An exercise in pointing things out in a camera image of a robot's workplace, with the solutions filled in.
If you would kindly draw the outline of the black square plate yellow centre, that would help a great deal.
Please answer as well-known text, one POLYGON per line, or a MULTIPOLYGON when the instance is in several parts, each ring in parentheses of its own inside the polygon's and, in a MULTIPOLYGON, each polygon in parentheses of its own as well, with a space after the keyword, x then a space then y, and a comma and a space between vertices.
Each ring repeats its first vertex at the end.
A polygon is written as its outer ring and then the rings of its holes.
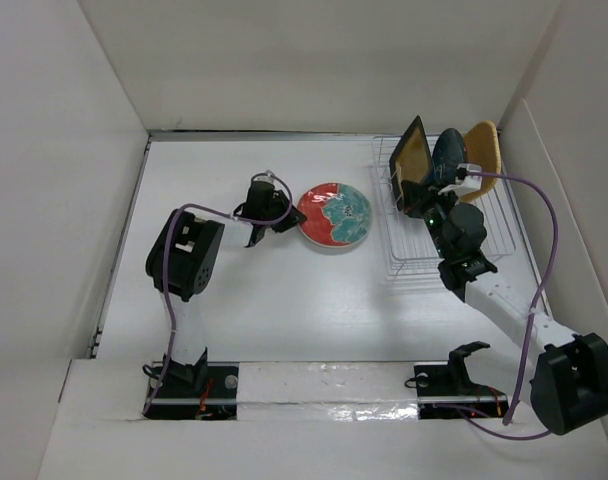
POLYGON ((428 187, 433 170, 423 122, 421 117, 417 115, 400 138, 389 158, 389 177, 397 209, 401 181, 409 180, 428 187))

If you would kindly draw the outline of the round dark teal plate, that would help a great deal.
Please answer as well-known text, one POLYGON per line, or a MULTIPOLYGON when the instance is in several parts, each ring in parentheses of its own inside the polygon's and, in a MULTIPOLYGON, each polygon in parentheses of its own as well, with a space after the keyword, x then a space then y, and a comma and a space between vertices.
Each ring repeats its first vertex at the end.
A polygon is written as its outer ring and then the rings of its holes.
POLYGON ((435 184, 439 187, 453 184, 459 165, 468 162, 466 145, 457 129, 448 128, 440 134, 433 149, 432 161, 435 184))

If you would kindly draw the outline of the red and teal floral plate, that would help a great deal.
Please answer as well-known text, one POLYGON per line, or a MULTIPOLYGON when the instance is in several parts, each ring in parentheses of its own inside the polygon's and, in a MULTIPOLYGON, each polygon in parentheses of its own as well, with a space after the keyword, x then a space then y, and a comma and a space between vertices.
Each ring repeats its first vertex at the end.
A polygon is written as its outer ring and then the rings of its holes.
POLYGON ((371 202, 360 190, 345 183, 327 182, 310 188, 299 198, 296 208, 306 217, 300 231, 321 247, 355 247, 371 231, 371 202))

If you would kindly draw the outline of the orange woven bamboo plate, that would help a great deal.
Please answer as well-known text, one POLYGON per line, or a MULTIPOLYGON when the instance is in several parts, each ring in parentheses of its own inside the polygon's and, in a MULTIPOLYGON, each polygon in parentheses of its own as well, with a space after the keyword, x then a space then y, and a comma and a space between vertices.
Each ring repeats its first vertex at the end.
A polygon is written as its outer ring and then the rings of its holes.
MULTIPOLYGON (((478 165, 484 172, 499 174, 502 168, 501 152, 496 126, 491 121, 482 121, 472 127, 464 136, 469 163, 478 165)), ((489 193, 497 182, 495 177, 483 177, 481 189, 461 198, 462 202, 472 203, 489 193)))

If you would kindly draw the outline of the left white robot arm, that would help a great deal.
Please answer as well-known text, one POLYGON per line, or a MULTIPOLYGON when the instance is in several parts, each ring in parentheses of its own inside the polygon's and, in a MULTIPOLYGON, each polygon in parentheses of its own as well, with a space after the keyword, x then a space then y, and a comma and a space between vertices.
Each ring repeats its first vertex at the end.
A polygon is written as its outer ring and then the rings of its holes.
POLYGON ((145 367, 155 381, 151 397, 171 388, 192 397, 207 388, 208 349, 198 332, 200 321, 181 306, 204 292, 220 249, 253 248, 268 230, 283 233, 305 220, 291 189, 271 171, 253 175, 245 201, 230 212, 186 203, 170 213, 145 262, 170 324, 161 370, 145 367))

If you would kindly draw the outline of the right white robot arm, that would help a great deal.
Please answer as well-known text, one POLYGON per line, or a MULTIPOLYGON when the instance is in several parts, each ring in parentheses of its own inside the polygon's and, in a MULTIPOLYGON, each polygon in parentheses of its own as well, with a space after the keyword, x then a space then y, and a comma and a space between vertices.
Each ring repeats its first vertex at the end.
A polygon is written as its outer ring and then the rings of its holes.
POLYGON ((404 212, 421 219, 440 255, 440 278, 464 304, 484 314, 520 348, 516 383, 504 423, 510 423, 525 386, 528 403, 546 433, 565 435, 608 415, 608 344, 581 335, 538 311, 542 292, 527 301, 514 292, 482 253, 484 215, 459 200, 459 188, 405 181, 413 203, 404 212))

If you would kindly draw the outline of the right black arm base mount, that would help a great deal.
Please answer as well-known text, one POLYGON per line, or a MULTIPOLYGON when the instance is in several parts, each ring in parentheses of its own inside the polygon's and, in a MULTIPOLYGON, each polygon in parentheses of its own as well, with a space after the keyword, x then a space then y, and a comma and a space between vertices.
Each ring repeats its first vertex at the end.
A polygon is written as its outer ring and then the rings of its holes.
POLYGON ((481 341, 460 345, 441 362, 420 362, 404 386, 417 394, 420 420, 502 418, 509 409, 508 396, 496 388, 471 380, 466 359, 489 349, 481 341))

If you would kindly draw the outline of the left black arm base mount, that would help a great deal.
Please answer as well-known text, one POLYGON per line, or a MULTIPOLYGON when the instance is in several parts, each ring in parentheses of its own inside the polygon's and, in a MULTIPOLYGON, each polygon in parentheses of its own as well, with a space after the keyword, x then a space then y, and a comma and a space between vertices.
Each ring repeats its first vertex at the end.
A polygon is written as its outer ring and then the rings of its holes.
POLYGON ((142 367, 148 377, 145 418, 203 421, 237 418, 238 363, 209 362, 207 351, 193 365, 171 361, 155 390, 163 366, 161 361, 142 367))

